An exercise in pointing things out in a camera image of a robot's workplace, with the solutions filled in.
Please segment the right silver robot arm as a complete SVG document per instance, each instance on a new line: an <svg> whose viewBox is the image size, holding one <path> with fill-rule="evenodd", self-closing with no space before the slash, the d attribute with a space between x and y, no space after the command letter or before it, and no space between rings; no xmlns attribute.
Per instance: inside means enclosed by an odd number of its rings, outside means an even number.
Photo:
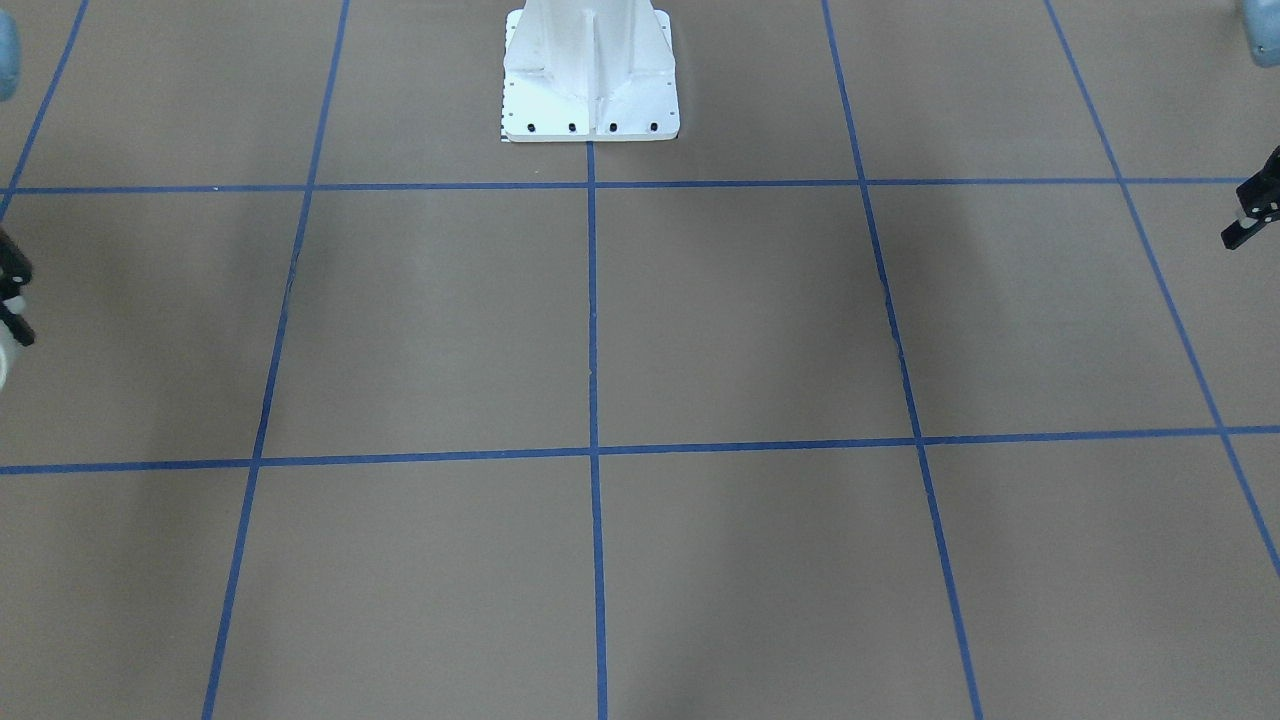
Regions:
<svg viewBox="0 0 1280 720"><path fill-rule="evenodd" d="M20 83L20 36L14 18L1 10L1 101L9 101ZM23 288L32 278L32 264L15 241L1 231L1 322L3 338L29 347L36 334L23 318Z"/></svg>

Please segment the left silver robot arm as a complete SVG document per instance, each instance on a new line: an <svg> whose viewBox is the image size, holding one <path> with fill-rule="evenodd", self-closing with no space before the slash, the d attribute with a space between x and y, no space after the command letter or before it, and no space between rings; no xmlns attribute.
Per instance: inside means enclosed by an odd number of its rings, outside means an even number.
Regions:
<svg viewBox="0 0 1280 720"><path fill-rule="evenodd" d="M1252 61L1263 69L1279 65L1279 1L1239 1ZM1236 250L1279 219L1279 146L1262 167L1235 187L1235 219L1220 233L1226 250Z"/></svg>

